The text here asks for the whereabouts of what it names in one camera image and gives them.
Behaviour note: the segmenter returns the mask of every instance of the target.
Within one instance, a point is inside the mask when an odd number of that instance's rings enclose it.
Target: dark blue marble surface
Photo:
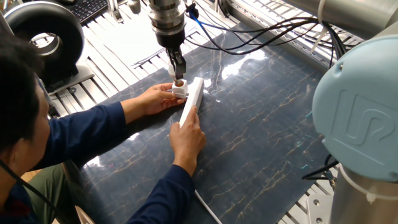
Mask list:
[[[239,44],[231,34],[216,41]],[[207,145],[193,178],[199,194],[223,223],[278,222],[312,185],[301,176],[327,155],[312,117],[306,117],[321,73],[280,47],[246,56],[196,49],[185,59],[185,78],[205,79],[198,114]],[[104,104],[163,82],[170,78],[161,69]],[[96,223],[125,223],[145,202],[173,162],[168,134],[181,113],[182,107],[174,108],[134,123],[128,139],[82,168]],[[195,199],[185,223],[215,222]]]

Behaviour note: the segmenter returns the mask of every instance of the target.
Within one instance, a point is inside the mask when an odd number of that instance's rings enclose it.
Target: robot end effector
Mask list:
[[[159,45],[166,48],[170,59],[169,74],[181,84],[187,66],[180,45],[185,39],[185,4],[181,0],[150,0],[149,17]]]

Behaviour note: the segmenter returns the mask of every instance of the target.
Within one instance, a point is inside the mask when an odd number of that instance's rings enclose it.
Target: man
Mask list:
[[[172,84],[166,83],[150,87],[137,98],[48,121],[49,106],[36,79],[40,65],[33,46],[0,34],[0,159],[19,177],[44,168],[30,183],[61,210],[68,223],[77,223],[65,174],[57,164],[95,151],[122,134],[127,124],[184,100],[167,92]],[[181,223],[195,190],[191,176],[197,156],[206,142],[195,107],[182,128],[172,125],[170,142],[173,165],[127,223]],[[54,218],[43,200],[0,168],[0,223],[48,224]]]

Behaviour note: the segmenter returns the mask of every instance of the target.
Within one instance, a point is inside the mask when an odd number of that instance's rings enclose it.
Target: shirt sleeve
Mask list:
[[[172,165],[155,185],[145,204],[127,224],[179,224],[188,210],[194,192],[195,185],[187,171]]]
[[[50,136],[45,154],[35,169],[95,151],[101,144],[126,131],[126,119],[120,102],[51,119],[49,125]]]

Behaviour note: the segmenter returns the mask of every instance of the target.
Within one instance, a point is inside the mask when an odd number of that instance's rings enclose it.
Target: cable bundle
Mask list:
[[[208,14],[207,12],[203,9],[203,12],[210,18],[210,20],[212,20],[215,24],[219,25],[217,22],[215,22]],[[313,18],[313,17],[295,17],[295,18],[290,18],[290,19],[286,19],[282,22],[278,22],[268,28],[264,28],[264,29],[258,29],[258,30],[233,30],[233,29],[227,29],[221,25],[219,26],[214,26],[212,24],[207,24],[205,22],[201,22],[198,20],[197,16],[192,13],[192,10],[187,11],[189,13],[189,16],[191,19],[193,19],[195,22],[198,23],[198,25],[201,27],[201,29],[204,31],[204,33],[206,34],[206,36],[210,39],[211,43],[213,43],[213,45],[215,47],[207,47],[207,46],[203,46],[203,45],[199,45],[196,44],[194,42],[192,42],[189,39],[186,39],[188,42],[190,42],[193,45],[199,46],[199,47],[203,47],[205,49],[211,49],[211,50],[221,50],[226,52],[227,54],[231,54],[231,55],[246,55],[246,54],[250,54],[251,52],[254,52],[256,50],[259,50],[265,46],[276,46],[276,45],[281,45],[281,44],[286,44],[288,42],[291,42],[295,39],[298,39],[299,37],[304,37],[308,36],[307,34],[316,26],[319,24],[319,20],[317,18]],[[306,24],[314,24],[311,28],[309,28],[306,32],[304,33],[298,33],[296,31],[294,31],[294,29],[298,28],[298,27],[302,27],[303,25]],[[235,46],[235,47],[230,47],[230,48],[224,48],[221,47],[220,45],[218,45],[210,36],[210,34],[207,32],[207,30],[204,28],[204,26],[209,26],[209,27],[213,27],[216,29],[220,29],[220,30],[225,30],[228,32],[232,32],[237,38],[240,39],[240,41],[242,41],[241,45]],[[325,29],[330,33],[330,37],[331,37],[331,43],[330,42],[323,42],[324,44],[331,44],[332,46],[325,46],[325,47],[329,47],[332,48],[332,57],[331,57],[331,61],[333,60],[333,51],[336,52],[336,57],[337,59],[339,59],[343,54],[346,53],[346,46],[344,45],[344,43],[341,41],[341,39],[338,37],[338,34],[335,32],[335,30],[333,30],[331,28],[331,26],[329,25],[329,23],[327,22],[323,22],[323,25],[325,27]],[[280,34],[276,35],[275,37],[271,38],[270,40],[268,40],[267,42],[263,43],[263,44],[253,44],[251,43],[252,41],[254,41],[255,39],[257,39],[260,35],[265,34],[266,32],[270,31],[270,30],[277,30],[277,29],[285,29],[283,30]],[[297,36],[293,39],[287,40],[285,42],[281,42],[278,44],[273,44],[273,42],[275,42],[277,39],[283,37],[285,34],[289,33],[290,31],[293,31],[295,34],[297,34]],[[238,34],[248,34],[248,33],[257,33],[256,35],[254,35],[251,39],[249,39],[248,41],[244,41]],[[250,50],[246,50],[246,51],[233,51],[236,49],[239,49],[241,47],[244,47],[245,45],[256,45],[256,47],[254,47],[253,49]]]

